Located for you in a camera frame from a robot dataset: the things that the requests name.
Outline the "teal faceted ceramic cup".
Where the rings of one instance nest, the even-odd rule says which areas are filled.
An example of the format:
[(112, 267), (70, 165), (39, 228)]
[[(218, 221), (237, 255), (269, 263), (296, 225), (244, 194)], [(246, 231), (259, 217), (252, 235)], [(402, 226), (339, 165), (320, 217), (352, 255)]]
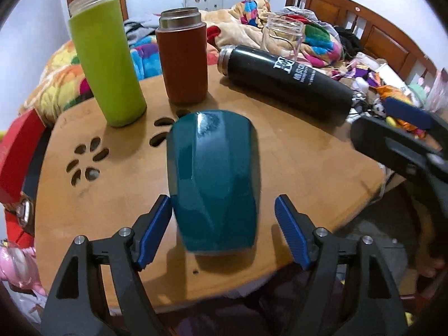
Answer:
[(190, 113), (166, 138), (169, 193), (187, 251), (230, 253), (254, 246), (261, 175), (257, 131), (226, 110)]

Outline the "red-brown thermos cup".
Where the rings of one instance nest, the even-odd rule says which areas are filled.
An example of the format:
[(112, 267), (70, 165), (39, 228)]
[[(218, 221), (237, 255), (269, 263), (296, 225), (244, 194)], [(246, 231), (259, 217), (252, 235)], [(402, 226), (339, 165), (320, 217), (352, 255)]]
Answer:
[(207, 25), (199, 10), (164, 11), (156, 35), (169, 100), (180, 106), (205, 100), (208, 92)]

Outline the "pink plastic toy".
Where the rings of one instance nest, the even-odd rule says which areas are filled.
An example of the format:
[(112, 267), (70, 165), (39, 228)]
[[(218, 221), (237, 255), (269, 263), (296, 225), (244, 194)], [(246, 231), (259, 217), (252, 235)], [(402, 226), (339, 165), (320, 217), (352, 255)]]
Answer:
[(14, 242), (1, 241), (1, 280), (22, 290), (46, 295), (36, 264), (33, 246), (20, 248)]

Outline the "black thermos bottle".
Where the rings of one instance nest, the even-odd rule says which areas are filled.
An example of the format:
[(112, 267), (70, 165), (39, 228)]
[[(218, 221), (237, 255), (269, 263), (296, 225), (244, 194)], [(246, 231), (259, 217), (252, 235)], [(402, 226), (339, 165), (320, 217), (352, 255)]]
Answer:
[(234, 83), (338, 126), (352, 108), (352, 90), (344, 84), (305, 64), (260, 49), (225, 46), (217, 68)]

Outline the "red box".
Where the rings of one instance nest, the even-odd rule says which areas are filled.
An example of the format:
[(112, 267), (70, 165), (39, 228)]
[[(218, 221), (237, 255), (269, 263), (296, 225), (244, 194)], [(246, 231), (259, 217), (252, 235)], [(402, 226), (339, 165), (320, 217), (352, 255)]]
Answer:
[(1, 139), (1, 204), (4, 207), (8, 240), (25, 249), (33, 237), (18, 224), (16, 208), (35, 150), (46, 129), (35, 109), (25, 111), (11, 124)]

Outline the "colourful blanket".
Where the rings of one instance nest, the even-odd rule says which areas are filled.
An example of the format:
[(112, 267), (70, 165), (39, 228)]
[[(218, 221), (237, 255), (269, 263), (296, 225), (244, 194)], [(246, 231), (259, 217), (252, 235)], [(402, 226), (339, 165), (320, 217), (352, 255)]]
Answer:
[[(304, 38), (298, 45), (297, 60), (309, 67), (328, 67), (342, 60), (344, 53), (335, 28), (315, 13), (296, 7), (284, 8), (289, 20), (304, 24)], [(272, 12), (268, 0), (238, 2), (229, 9), (202, 11), (207, 25), (207, 63), (216, 64), (218, 52), (227, 45), (259, 49), (262, 29)], [(130, 45), (130, 56), (139, 80), (162, 73), (157, 39), (147, 35)], [(18, 109), (20, 114), (34, 108), (43, 122), (52, 126), (60, 114), (88, 95), (89, 85), (72, 41), (56, 50), (46, 63), (39, 84)]]

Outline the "white appliance box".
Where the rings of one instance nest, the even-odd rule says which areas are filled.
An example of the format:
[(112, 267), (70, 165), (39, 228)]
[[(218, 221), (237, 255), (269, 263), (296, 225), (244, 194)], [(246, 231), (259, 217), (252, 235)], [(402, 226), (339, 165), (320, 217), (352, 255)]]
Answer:
[(184, 0), (184, 7), (203, 11), (216, 11), (223, 8), (224, 0)]

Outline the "green glass bottle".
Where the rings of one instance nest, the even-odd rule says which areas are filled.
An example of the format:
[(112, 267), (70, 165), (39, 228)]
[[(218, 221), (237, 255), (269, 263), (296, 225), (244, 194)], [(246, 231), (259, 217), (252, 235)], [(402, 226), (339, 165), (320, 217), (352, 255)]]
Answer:
[(146, 111), (134, 71), (119, 0), (74, 0), (68, 6), (71, 38), (107, 123), (123, 127)]

